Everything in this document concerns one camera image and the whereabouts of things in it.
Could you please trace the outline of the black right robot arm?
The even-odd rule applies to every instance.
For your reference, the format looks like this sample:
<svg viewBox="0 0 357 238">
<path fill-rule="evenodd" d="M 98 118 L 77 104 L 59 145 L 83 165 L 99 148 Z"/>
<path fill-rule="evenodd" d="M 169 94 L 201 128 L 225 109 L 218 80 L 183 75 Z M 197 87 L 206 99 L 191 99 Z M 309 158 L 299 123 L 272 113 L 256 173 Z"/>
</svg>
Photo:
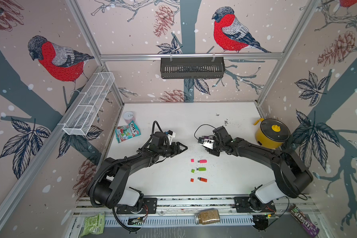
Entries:
<svg viewBox="0 0 357 238">
<path fill-rule="evenodd" d="M 275 179 L 256 187 L 249 195 L 249 204 L 253 211 L 263 210 L 277 198 L 297 198 L 313 182 L 313 175 L 291 149 L 268 149 L 243 138 L 232 138 L 224 127 L 213 129 L 213 135 L 199 137 L 198 143 L 212 155 L 220 156 L 221 152 L 225 152 L 271 168 Z"/>
</svg>

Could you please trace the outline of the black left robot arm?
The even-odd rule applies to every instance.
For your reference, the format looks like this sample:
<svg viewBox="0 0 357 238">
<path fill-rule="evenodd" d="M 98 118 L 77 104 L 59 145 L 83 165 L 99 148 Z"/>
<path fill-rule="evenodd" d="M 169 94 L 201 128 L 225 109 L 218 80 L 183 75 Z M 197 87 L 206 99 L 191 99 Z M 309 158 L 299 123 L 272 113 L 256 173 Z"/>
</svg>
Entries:
<svg viewBox="0 0 357 238">
<path fill-rule="evenodd" d="M 87 187 L 91 205 L 109 209 L 126 206 L 132 212 L 141 211 L 144 194 L 135 188 L 126 187 L 129 176 L 159 163 L 161 157 L 172 158 L 188 150 L 180 142 L 171 142 L 170 133 L 171 131 L 153 133 L 133 156 L 118 160 L 111 157 L 105 159 Z"/>
</svg>

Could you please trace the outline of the red usb drive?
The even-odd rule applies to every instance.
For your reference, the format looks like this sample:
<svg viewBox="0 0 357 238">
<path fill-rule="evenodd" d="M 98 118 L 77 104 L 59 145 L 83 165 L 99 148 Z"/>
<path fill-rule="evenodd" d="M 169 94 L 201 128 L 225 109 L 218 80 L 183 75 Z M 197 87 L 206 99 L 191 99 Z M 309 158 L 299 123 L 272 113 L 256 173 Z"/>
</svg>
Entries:
<svg viewBox="0 0 357 238">
<path fill-rule="evenodd" d="M 201 181 L 201 182 L 207 182 L 207 179 L 206 179 L 206 178 L 198 177 L 197 179 L 198 179 L 199 181 Z"/>
</svg>

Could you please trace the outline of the yellow pot with black lid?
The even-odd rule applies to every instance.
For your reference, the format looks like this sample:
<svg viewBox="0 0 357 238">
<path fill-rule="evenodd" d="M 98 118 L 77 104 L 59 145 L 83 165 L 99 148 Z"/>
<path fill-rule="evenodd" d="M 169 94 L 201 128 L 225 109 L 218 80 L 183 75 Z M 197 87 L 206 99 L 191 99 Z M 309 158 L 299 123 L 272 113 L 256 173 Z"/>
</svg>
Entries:
<svg viewBox="0 0 357 238">
<path fill-rule="evenodd" d="M 260 118 L 253 125 L 259 125 L 255 133 L 255 139 L 260 146 L 269 149 L 277 149 L 286 142 L 291 133 L 288 127 L 276 119 Z"/>
</svg>

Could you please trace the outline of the green candy packet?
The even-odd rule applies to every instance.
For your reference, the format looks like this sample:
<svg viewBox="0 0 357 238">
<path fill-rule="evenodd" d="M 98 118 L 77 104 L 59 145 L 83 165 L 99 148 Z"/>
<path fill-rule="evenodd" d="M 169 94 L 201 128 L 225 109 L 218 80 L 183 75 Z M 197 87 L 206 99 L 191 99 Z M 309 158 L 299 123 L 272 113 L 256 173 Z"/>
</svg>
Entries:
<svg viewBox="0 0 357 238">
<path fill-rule="evenodd" d="M 116 128 L 116 139 L 118 143 L 132 139 L 141 135 L 141 131 L 134 121 L 131 121 L 127 126 L 120 126 Z"/>
</svg>

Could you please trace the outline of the pink can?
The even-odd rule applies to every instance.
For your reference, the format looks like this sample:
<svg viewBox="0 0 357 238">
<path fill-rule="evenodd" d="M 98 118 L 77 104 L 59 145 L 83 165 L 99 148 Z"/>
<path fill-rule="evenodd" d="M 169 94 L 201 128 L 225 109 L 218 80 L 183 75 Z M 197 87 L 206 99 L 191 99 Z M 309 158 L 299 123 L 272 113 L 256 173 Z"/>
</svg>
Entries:
<svg viewBox="0 0 357 238">
<path fill-rule="evenodd" d="M 124 118 L 124 120 L 125 120 L 125 122 L 126 122 L 127 125 L 129 125 L 129 124 L 135 122 L 134 113 L 131 112 L 131 111 L 125 112 L 125 113 L 123 114 L 123 118 Z"/>
</svg>

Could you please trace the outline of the glass jar of seeds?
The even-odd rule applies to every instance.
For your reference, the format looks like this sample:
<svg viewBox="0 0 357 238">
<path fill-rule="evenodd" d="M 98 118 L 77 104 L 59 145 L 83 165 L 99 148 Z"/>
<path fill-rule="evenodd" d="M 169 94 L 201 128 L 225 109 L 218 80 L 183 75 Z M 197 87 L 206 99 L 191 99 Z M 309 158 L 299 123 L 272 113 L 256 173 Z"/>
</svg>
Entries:
<svg viewBox="0 0 357 238">
<path fill-rule="evenodd" d="M 195 215 L 197 225 L 208 225 L 220 222 L 220 215 L 217 209 L 207 209 Z"/>
</svg>

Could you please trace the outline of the green snack bag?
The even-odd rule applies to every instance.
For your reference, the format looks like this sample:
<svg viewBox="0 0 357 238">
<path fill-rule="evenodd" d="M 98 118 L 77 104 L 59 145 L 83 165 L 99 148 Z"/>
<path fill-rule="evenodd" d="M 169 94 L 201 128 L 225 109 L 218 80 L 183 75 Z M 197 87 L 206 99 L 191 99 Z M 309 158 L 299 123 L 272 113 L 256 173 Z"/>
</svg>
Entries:
<svg viewBox="0 0 357 238">
<path fill-rule="evenodd" d="M 104 232 L 105 213 L 101 212 L 95 216 L 86 217 L 84 220 L 83 231 L 80 237 L 87 235 L 100 235 Z"/>
</svg>

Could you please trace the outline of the purple candy bar wrapper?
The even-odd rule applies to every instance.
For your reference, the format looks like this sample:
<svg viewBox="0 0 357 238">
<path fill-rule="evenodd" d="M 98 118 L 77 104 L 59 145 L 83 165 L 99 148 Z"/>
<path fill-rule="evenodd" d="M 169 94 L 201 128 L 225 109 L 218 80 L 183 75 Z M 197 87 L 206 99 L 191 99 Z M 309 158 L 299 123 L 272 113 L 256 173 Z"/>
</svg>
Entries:
<svg viewBox="0 0 357 238">
<path fill-rule="evenodd" d="M 315 238 L 319 234 L 320 229 L 295 204 L 290 205 L 289 212 L 311 238 Z"/>
</svg>

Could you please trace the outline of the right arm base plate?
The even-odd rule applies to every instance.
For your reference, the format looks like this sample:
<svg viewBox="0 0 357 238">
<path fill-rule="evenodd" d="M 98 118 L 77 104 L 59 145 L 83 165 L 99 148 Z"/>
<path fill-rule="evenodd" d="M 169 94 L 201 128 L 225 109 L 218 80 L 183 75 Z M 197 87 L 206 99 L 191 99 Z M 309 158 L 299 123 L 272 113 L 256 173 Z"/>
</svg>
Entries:
<svg viewBox="0 0 357 238">
<path fill-rule="evenodd" d="M 234 197 L 234 208 L 237 213 L 276 213 L 273 201 L 263 204 L 258 199 L 248 196 Z"/>
</svg>

